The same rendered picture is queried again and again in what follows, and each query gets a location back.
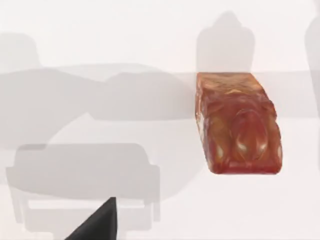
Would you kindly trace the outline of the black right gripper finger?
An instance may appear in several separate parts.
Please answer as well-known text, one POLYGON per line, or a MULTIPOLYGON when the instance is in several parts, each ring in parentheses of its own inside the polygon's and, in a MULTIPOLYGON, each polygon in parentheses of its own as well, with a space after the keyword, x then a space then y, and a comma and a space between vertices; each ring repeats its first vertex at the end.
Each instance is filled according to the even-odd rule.
POLYGON ((117 198, 110 197, 64 240, 117 240, 117 198))

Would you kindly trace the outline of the reddish brown bread loaf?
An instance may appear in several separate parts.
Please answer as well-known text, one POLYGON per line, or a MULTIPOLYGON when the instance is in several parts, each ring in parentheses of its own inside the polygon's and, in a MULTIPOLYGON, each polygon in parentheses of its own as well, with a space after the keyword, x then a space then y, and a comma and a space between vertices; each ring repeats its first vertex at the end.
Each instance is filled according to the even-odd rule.
POLYGON ((214 174, 272 174, 283 165, 277 112, 249 72, 199 72, 195 119, 214 174))

